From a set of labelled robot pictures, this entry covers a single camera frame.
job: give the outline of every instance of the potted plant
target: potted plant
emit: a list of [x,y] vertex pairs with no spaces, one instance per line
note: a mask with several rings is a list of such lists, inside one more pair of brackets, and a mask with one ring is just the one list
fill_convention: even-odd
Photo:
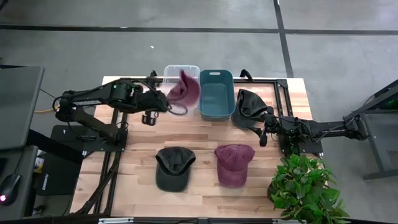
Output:
[[304,155],[292,154],[282,158],[282,166],[267,190],[274,208],[283,208],[284,220],[298,220],[303,223],[349,223],[343,217],[349,215],[342,209],[338,200],[340,191],[327,186],[334,183],[331,170],[322,160],[309,159]]

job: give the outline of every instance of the yellow cable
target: yellow cable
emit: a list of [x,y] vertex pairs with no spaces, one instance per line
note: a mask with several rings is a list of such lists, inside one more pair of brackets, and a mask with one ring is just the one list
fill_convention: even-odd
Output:
[[43,111],[35,111],[35,113],[50,113],[50,112],[55,112],[53,109],[49,110],[43,110]]

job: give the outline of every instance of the cap brim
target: cap brim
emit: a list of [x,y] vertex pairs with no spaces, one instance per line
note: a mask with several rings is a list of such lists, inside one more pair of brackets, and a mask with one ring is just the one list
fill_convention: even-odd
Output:
[[241,111],[239,110],[239,102],[235,105],[235,112],[231,116],[231,121],[237,128],[242,130],[248,130],[248,127],[253,127],[256,123],[241,114]]
[[156,166],[156,186],[167,192],[181,192],[187,188],[191,167],[181,175],[168,175],[161,168]]
[[248,178],[248,167],[243,170],[230,171],[225,169],[219,161],[217,161],[217,176],[221,186],[228,188],[243,187]]

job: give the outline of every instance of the wooden tabletop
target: wooden tabletop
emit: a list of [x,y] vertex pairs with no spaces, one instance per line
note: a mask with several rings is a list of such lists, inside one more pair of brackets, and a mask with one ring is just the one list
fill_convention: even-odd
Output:
[[[104,77],[103,83],[120,77]],[[302,78],[288,78],[294,116],[311,119],[310,106]],[[274,87],[270,84],[235,84],[257,93],[267,105],[276,109]],[[97,106],[95,117],[110,123],[113,109]],[[259,146],[259,138],[251,131],[242,131],[231,120],[207,122],[198,109],[185,116],[160,114],[155,126],[141,123],[141,115],[130,114],[127,147],[122,153],[116,183],[112,216],[129,217],[230,217],[277,218],[281,210],[273,210],[267,198],[267,187],[281,164],[283,154],[278,142],[268,137],[266,147]],[[213,151],[225,144],[247,144],[256,151],[249,163],[248,179],[241,189],[226,189],[218,183],[216,157]],[[197,159],[192,165],[188,187],[181,193],[159,190],[155,184],[155,155],[170,146],[191,149]],[[88,200],[100,179],[103,152],[92,153],[83,161],[71,212]],[[108,189],[104,191],[103,206]]]

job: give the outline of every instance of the black baseball cap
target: black baseball cap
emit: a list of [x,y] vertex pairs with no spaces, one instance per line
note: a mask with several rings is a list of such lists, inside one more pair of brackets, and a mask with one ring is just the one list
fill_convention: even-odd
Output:
[[240,89],[235,107],[235,111],[231,116],[232,123],[240,129],[248,130],[249,127],[253,127],[256,123],[248,117],[259,115],[266,110],[267,105],[259,95],[249,90]]
[[156,186],[167,192],[185,190],[195,153],[185,147],[167,147],[156,154],[156,160]]

